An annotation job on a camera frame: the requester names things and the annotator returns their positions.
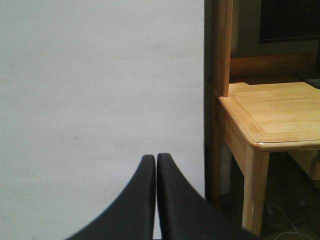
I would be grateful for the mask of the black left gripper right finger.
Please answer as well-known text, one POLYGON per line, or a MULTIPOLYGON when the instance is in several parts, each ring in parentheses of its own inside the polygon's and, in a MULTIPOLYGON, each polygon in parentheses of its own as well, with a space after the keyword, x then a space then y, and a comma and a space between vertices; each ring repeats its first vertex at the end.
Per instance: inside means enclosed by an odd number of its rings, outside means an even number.
POLYGON ((207 202, 169 153, 157 156, 157 204, 164 240, 256 240, 207 202))

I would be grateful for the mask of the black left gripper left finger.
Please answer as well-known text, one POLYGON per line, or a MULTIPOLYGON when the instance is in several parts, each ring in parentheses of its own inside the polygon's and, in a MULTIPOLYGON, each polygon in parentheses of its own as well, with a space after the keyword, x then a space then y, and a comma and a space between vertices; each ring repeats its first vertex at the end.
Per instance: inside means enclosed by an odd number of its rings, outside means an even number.
POLYGON ((142 159, 119 196, 69 240, 152 240, 155 221, 155 158, 142 159))

